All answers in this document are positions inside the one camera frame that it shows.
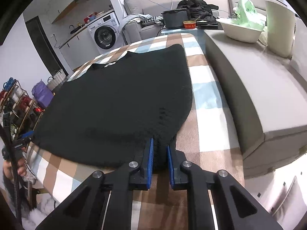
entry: white plastic bowl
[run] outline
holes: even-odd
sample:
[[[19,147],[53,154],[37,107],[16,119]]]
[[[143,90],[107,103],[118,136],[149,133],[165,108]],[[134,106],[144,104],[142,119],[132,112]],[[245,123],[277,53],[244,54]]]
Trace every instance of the white plastic bowl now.
[[[223,30],[228,37],[238,41],[255,43],[262,32],[257,29],[232,24],[228,18],[220,18],[216,19],[216,21],[221,23]]]

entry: purple bag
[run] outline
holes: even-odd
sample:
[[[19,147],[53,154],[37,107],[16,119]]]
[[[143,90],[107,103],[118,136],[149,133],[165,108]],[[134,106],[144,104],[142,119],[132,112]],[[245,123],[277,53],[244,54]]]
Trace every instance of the purple bag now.
[[[50,101],[53,98],[53,93],[49,90],[49,88],[42,80],[40,80],[33,87],[32,95],[34,96],[38,104],[44,109],[46,109],[46,107],[50,104]]]

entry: washing machine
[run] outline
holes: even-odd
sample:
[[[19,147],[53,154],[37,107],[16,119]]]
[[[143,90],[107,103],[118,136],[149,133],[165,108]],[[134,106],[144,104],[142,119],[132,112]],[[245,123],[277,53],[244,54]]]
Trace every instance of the washing machine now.
[[[114,12],[99,18],[87,28],[101,54],[125,44],[123,37],[118,33],[119,22]]]

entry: washing machine door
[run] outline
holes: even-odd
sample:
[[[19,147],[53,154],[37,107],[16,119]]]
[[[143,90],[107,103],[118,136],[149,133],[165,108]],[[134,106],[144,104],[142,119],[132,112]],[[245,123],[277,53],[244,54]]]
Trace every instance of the washing machine door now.
[[[94,40],[102,49],[110,49],[116,42],[116,34],[109,26],[101,26],[96,29]]]

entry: white floor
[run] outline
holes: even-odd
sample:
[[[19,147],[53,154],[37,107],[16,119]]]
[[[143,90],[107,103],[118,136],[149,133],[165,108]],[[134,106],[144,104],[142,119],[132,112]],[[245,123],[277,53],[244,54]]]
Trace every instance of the white floor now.
[[[307,154],[293,163],[264,176],[246,179],[245,189],[270,212],[281,194],[286,194],[294,176],[297,177],[307,204]]]

